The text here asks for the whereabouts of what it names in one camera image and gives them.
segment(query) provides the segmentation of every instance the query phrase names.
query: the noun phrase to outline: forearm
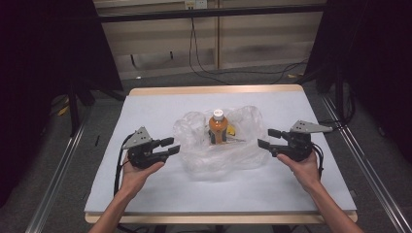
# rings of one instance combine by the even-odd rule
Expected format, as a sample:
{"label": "forearm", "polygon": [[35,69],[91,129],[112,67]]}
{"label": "forearm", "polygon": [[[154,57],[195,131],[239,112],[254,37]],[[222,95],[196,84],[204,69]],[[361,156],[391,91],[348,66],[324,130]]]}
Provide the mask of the forearm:
{"label": "forearm", "polygon": [[120,190],[89,232],[113,233],[130,200],[131,197]]}
{"label": "forearm", "polygon": [[333,201],[321,183],[314,184],[308,192],[332,232],[363,232]]}

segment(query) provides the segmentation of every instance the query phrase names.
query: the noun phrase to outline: orange liquid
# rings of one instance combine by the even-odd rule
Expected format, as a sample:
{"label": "orange liquid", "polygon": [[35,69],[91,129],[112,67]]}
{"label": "orange liquid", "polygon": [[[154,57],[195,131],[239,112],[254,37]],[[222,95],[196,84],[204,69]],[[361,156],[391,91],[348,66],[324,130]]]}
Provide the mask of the orange liquid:
{"label": "orange liquid", "polygon": [[227,126],[228,121],[226,117],[224,117],[223,120],[215,120],[213,117],[209,119],[210,130],[215,135],[215,144],[222,144],[223,142],[226,142]]}

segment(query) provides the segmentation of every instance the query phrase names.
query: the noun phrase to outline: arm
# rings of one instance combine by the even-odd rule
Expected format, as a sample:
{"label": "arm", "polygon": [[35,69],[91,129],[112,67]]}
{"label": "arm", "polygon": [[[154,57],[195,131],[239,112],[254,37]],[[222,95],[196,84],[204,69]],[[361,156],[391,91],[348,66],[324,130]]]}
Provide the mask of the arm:
{"label": "arm", "polygon": [[141,170],[127,162],[127,157],[124,159],[124,162],[120,190],[100,219],[98,219],[90,229],[89,233],[114,232],[128,203],[136,196],[140,189],[142,189],[148,176],[155,173],[164,165],[164,163],[158,162],[147,169]]}
{"label": "arm", "polygon": [[289,166],[302,185],[312,197],[319,212],[332,232],[363,232],[333,201],[321,183],[315,153],[303,161],[295,162],[283,154],[278,159]]}

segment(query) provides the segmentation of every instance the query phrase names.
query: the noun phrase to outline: plastic bottle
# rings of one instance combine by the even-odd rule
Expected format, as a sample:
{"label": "plastic bottle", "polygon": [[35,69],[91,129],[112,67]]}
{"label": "plastic bottle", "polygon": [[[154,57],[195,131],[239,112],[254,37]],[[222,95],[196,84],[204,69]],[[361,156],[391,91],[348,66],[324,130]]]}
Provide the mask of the plastic bottle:
{"label": "plastic bottle", "polygon": [[227,118],[224,117],[223,111],[217,109],[209,119],[210,141],[212,144],[222,144],[226,142],[226,129],[228,126]]}

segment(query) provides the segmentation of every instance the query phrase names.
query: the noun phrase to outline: white table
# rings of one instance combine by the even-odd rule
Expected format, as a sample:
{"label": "white table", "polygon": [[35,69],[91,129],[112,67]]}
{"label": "white table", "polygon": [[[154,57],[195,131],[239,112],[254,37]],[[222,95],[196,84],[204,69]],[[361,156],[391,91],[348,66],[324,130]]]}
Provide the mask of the white table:
{"label": "white table", "polygon": [[[190,111],[243,106],[259,108],[267,128],[289,131],[299,119],[317,123],[299,85],[239,85],[136,88],[126,98],[85,207],[86,221],[99,219],[113,198],[119,150],[124,138],[144,125],[155,139],[173,136],[174,122]],[[324,151],[322,182],[336,203],[356,221],[356,206],[325,136],[312,134]],[[271,143],[282,144],[271,139]],[[197,181],[179,154],[151,175],[120,222],[147,224],[323,223],[310,196],[277,159],[252,170],[235,170],[216,180]]]}

